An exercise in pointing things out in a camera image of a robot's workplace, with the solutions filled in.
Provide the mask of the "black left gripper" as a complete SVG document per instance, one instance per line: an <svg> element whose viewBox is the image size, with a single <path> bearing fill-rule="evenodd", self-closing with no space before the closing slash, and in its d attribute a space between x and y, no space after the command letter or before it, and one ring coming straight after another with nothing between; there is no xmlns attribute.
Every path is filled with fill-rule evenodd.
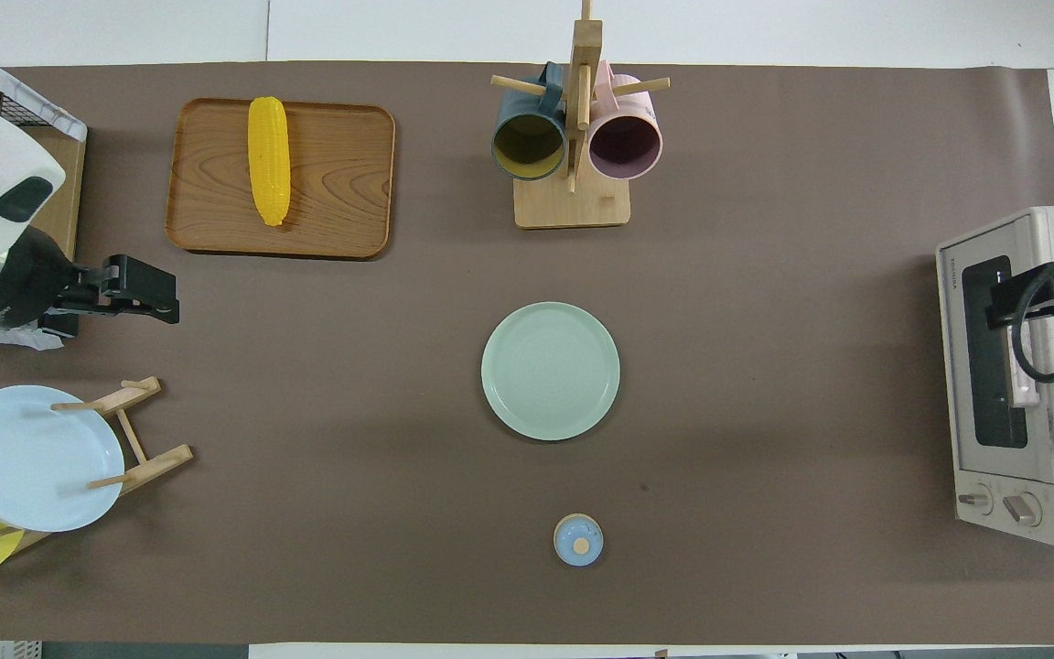
<svg viewBox="0 0 1054 659"><path fill-rule="evenodd" d="M176 277L129 254L112 255L97 268L51 261L40 268L40 282L48 296L40 329L56 337L76 337L82 316L130 314L170 325L180 322Z"/></svg>

